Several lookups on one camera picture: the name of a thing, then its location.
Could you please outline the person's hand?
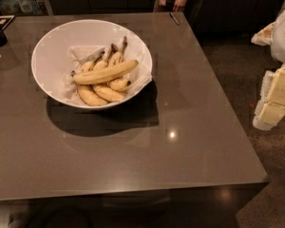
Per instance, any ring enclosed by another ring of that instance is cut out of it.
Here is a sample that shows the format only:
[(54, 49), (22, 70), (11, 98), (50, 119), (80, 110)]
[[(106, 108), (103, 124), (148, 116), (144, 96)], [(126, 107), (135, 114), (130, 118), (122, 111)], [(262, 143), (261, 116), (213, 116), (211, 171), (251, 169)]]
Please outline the person's hand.
[(187, 0), (175, 0), (173, 11), (183, 11)]

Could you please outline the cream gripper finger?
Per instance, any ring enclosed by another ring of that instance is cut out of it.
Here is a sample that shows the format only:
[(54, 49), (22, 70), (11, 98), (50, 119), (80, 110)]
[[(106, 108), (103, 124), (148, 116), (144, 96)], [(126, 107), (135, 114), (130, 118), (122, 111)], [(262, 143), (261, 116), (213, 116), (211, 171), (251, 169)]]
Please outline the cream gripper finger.
[(273, 22), (260, 30), (252, 37), (251, 42), (259, 46), (269, 46), (272, 43), (272, 33), (275, 24), (276, 23)]
[(262, 80), (260, 99), (256, 104), (253, 126), (271, 130), (285, 116), (285, 64), (276, 72), (267, 70)]

